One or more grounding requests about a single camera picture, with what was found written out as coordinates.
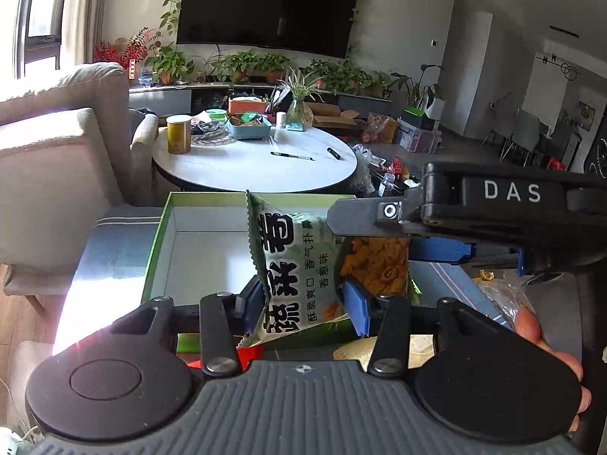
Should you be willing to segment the person's right hand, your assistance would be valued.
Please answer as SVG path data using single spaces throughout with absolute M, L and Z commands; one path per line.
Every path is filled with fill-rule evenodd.
M 542 329 L 536 315 L 531 312 L 527 307 L 522 306 L 517 312 L 516 319 L 514 320 L 514 330 L 516 333 L 535 344 L 544 351 L 550 353 L 555 358 L 559 358 L 564 364 L 566 364 L 576 375 L 578 383 L 581 383 L 583 378 L 583 368 L 581 362 L 573 355 L 564 351 L 553 350 L 544 340 L 542 335 Z M 580 387 L 581 401 L 577 410 L 577 414 L 574 417 L 572 424 L 569 428 L 569 433 L 576 432 L 580 425 L 580 414 L 587 411 L 591 404 L 591 392 L 584 386 Z

